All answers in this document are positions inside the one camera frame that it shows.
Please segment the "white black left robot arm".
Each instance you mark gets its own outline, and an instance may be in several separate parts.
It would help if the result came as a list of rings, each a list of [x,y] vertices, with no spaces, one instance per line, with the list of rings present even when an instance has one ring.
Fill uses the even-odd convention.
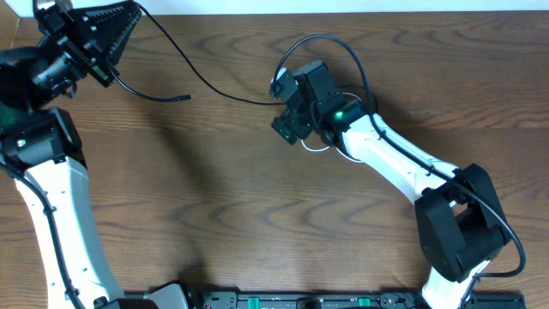
[[[118,79],[116,65],[142,12],[133,1],[84,9],[36,1],[42,40],[1,53],[1,168],[31,215],[50,308],[190,304],[176,282],[144,294],[120,287],[95,225],[81,138],[69,113],[51,105],[73,97],[87,76],[104,87]]]

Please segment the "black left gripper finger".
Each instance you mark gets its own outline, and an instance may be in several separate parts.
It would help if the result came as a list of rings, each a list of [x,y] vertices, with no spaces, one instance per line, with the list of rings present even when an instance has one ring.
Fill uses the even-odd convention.
[[[130,35],[140,19],[141,19],[140,16],[137,16],[134,19],[130,19],[129,23],[126,24],[122,28],[122,30],[111,40],[111,43],[107,47],[106,53],[105,53],[106,59],[111,65],[118,64],[119,60],[122,57],[124,49],[127,45],[127,42],[130,38]]]
[[[129,20],[141,17],[142,12],[138,3],[122,1],[105,6],[72,9],[69,16],[75,22],[76,35],[82,43],[108,47]]]

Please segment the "brown cardboard panel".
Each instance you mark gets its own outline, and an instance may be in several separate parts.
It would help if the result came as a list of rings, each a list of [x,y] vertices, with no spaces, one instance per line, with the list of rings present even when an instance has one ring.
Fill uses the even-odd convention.
[[[2,50],[13,47],[15,36],[20,25],[20,17],[1,0],[0,2],[0,48]]]

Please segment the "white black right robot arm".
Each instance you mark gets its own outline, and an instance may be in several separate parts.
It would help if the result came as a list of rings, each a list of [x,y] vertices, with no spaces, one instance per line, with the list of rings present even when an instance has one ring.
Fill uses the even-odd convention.
[[[375,112],[370,95],[338,89],[321,61],[278,69],[269,92],[286,106],[272,127],[288,143],[317,133],[326,147],[373,168],[413,204],[431,266],[422,300],[429,308],[465,306],[474,281],[513,237],[488,173],[475,164],[460,169],[406,140]]]

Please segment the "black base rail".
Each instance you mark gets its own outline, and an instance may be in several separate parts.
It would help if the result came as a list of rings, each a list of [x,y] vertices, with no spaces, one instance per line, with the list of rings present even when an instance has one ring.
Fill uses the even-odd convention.
[[[384,289],[381,291],[359,291],[357,293],[273,293],[244,292],[238,288],[210,286],[192,288],[188,284],[171,281],[166,288],[181,288],[183,300],[189,308],[390,308],[420,309],[428,304],[420,292],[412,289]],[[527,303],[522,294],[517,293],[476,293],[472,292],[465,309],[526,309]]]

